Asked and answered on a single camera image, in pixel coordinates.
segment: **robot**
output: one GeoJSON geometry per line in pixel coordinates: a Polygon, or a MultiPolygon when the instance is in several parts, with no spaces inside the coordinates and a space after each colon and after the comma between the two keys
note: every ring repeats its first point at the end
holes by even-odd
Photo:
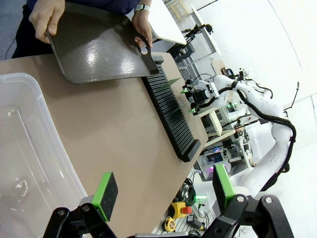
{"type": "Polygon", "coordinates": [[[283,118],[283,107],[274,102],[268,89],[259,91],[257,83],[248,83],[251,79],[245,81],[241,75],[238,79],[240,80],[217,75],[211,83],[199,80],[195,86],[187,80],[183,93],[191,103],[191,112],[196,115],[206,107],[224,107],[228,92],[237,92],[253,116],[272,123],[271,133],[275,145],[254,168],[248,168],[231,177],[234,186],[246,188],[244,193],[255,196],[271,187],[281,173],[289,171],[288,162],[296,138],[296,129],[289,120],[283,118]]]}

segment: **hand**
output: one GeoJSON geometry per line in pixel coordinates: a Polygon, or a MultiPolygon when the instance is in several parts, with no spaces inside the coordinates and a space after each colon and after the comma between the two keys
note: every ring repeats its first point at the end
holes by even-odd
{"type": "Polygon", "coordinates": [[[57,23],[65,10],[65,0],[38,0],[29,17],[36,31],[35,37],[44,43],[50,43],[46,30],[51,35],[57,31],[57,23]]]}
{"type": "MultiPolygon", "coordinates": [[[[152,47],[152,29],[150,26],[150,23],[148,21],[149,17],[149,11],[141,10],[134,13],[134,16],[132,18],[132,24],[134,25],[137,32],[139,32],[141,35],[143,35],[150,47],[152,47]]],[[[136,37],[135,42],[139,44],[140,47],[144,45],[144,42],[141,40],[141,38],[136,37]]]]}

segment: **clear plastic bin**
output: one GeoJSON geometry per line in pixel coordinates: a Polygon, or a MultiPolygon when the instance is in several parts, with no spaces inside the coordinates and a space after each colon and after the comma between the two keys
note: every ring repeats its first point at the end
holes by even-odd
{"type": "Polygon", "coordinates": [[[37,81],[0,75],[0,237],[40,238],[55,208],[85,196],[37,81]]]}

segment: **black slotted holder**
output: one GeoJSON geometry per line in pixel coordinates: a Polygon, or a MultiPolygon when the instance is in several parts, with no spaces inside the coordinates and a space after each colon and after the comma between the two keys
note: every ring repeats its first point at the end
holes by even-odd
{"type": "Polygon", "coordinates": [[[189,162],[193,159],[201,143],[194,139],[185,120],[182,110],[171,87],[160,89],[167,82],[167,77],[161,66],[161,58],[154,60],[159,69],[159,75],[142,77],[143,83],[165,128],[167,136],[179,159],[189,162]]]}

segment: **floor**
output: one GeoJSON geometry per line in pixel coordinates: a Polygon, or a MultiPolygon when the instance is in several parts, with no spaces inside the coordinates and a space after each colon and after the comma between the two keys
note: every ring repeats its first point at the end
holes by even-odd
{"type": "MultiPolygon", "coordinates": [[[[22,19],[22,6],[26,0],[1,0],[0,8],[0,60],[5,59],[5,53],[12,43],[16,30],[22,19]]],[[[10,59],[16,44],[15,42],[8,51],[10,59]]]]}

